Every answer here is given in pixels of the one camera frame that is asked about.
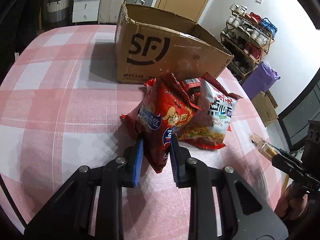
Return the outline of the operator right hand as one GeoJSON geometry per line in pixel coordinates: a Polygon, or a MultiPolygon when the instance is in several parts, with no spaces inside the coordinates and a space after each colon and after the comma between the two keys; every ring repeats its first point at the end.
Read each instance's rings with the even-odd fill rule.
{"type": "Polygon", "coordinates": [[[304,194],[302,197],[293,197],[293,186],[295,184],[291,183],[285,190],[285,192],[279,198],[276,208],[274,212],[278,217],[283,218],[286,216],[286,213],[289,208],[291,208],[291,212],[289,212],[288,220],[295,220],[306,213],[308,209],[308,195],[304,194]]]}

